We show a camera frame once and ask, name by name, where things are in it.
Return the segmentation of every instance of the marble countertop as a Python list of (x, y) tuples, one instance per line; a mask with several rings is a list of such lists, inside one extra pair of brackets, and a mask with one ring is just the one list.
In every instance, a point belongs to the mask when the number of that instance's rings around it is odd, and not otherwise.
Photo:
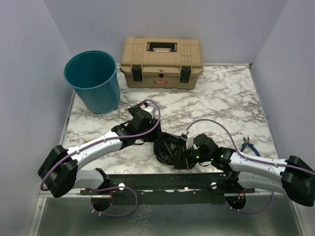
[[(194, 90), (172, 88), (128, 88), (124, 75), (118, 70), (121, 100), (117, 110), (104, 115), (90, 112), (76, 96), (72, 107), (65, 147), (77, 146), (104, 135), (120, 123), (131, 119), (127, 108), (145, 98), (156, 101), (161, 108), (164, 132), (180, 135), (199, 118), (214, 119), (223, 124), (241, 148), (243, 137), (249, 136), (261, 156), (277, 158), (267, 122), (258, 99), (249, 69), (246, 66), (205, 66)], [(190, 135), (205, 133), (219, 146), (231, 148), (224, 130), (210, 122), (199, 122)], [(83, 169), (102, 168), (107, 174), (161, 174), (218, 172), (212, 166), (196, 165), (192, 170), (174, 170), (157, 161), (153, 143), (131, 146), (85, 166)]]

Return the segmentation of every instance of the stainless steel surface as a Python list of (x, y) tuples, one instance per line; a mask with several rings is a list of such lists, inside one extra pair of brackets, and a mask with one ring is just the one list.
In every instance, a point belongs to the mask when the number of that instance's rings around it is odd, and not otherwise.
[(294, 210), (296, 212), (297, 219), (299, 221), (303, 236), (314, 236), (310, 221), (304, 209), (306, 206), (301, 206), (297, 203), (293, 203)]
[(31, 222), (31, 227), (29, 230), (29, 236), (35, 236), (38, 233), (41, 217), (43, 216), (46, 204), (46, 198), (38, 198), (33, 220)]
[[(246, 210), (266, 206), (270, 196), (248, 196)], [(130, 206), (114, 206), (122, 213)], [(301, 236), (291, 201), (276, 195), (274, 205), (257, 215), (230, 211), (226, 205), (141, 205), (124, 218), (91, 213), (88, 198), (48, 198), (39, 236)]]

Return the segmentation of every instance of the blue-handled pliers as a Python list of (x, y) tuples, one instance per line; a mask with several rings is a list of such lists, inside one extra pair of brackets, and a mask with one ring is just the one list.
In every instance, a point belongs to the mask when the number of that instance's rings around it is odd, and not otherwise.
[(254, 147), (254, 144), (251, 144), (250, 138), (247, 137), (247, 139), (244, 137), (244, 143), (242, 144), (242, 149), (241, 151), (244, 151), (244, 149), (247, 147), (247, 145), (250, 147), (250, 149), (256, 154), (256, 156), (260, 156), (259, 152), (257, 149)]

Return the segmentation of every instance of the white wall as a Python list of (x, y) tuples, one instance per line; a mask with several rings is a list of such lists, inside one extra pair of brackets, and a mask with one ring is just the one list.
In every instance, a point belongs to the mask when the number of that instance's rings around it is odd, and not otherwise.
[(0, 234), (19, 236), (32, 220), (37, 170), (61, 136), (70, 52), (41, 0), (1, 0), (0, 22)]
[(287, 0), (44, 0), (71, 53), (117, 61), (127, 36), (196, 37), (205, 63), (252, 63)]
[[(281, 158), (315, 169), (315, 1), (290, 0), (253, 64), (253, 77)], [(315, 208), (306, 209), (310, 222)]]

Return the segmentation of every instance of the teal bucket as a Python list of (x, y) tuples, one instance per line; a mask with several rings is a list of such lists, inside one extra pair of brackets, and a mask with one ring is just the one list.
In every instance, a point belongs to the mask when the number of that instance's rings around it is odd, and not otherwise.
[(120, 90), (115, 59), (100, 51), (83, 52), (64, 67), (64, 78), (93, 113), (104, 114), (118, 108)]

